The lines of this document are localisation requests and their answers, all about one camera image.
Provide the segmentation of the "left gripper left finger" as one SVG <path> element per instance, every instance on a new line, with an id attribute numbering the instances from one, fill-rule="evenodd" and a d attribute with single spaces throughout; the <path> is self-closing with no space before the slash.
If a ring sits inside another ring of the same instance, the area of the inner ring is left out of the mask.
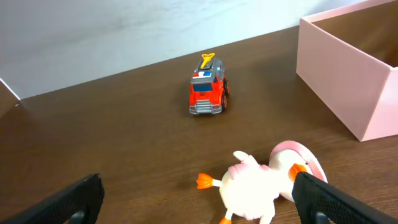
<path id="1" fill-rule="evenodd" d="M 95 224 L 103 200 L 101 177 L 90 174 L 1 224 Z"/>

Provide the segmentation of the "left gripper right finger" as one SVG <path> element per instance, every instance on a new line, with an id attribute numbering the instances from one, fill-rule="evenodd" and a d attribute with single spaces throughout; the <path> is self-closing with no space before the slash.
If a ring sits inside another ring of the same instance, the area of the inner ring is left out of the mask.
<path id="1" fill-rule="evenodd" d="M 292 196 L 302 224 L 397 224 L 396 218 L 306 172 L 296 175 Z"/>

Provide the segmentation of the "white pink toy duck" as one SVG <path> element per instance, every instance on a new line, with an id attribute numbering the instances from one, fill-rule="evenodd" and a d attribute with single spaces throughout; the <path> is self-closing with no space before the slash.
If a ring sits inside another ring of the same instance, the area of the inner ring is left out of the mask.
<path id="1" fill-rule="evenodd" d="M 312 152 L 295 141 L 283 141 L 273 148 L 268 165 L 243 151 L 233 152 L 239 160 L 222 179 L 200 173 L 198 189 L 218 187 L 226 213 L 221 224 L 231 224 L 233 215 L 270 223 L 275 216 L 274 200 L 280 195 L 293 202 L 292 191 L 299 172 L 307 172 L 324 182 L 327 177 Z"/>

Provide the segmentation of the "pink cardboard box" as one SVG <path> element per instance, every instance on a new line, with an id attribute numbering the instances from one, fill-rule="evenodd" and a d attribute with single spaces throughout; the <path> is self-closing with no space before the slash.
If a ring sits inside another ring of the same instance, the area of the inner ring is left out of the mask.
<path id="1" fill-rule="evenodd" d="M 302 17 L 297 75 L 359 141 L 397 134 L 397 1 Z"/>

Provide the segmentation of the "red toy fire truck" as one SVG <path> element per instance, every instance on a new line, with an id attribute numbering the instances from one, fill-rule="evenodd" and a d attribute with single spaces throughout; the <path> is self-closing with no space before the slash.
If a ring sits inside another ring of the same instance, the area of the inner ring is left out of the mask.
<path id="1" fill-rule="evenodd" d="M 224 64 L 215 53 L 201 55 L 190 79 L 190 114 L 219 114 L 226 111 L 231 87 L 224 72 Z"/>

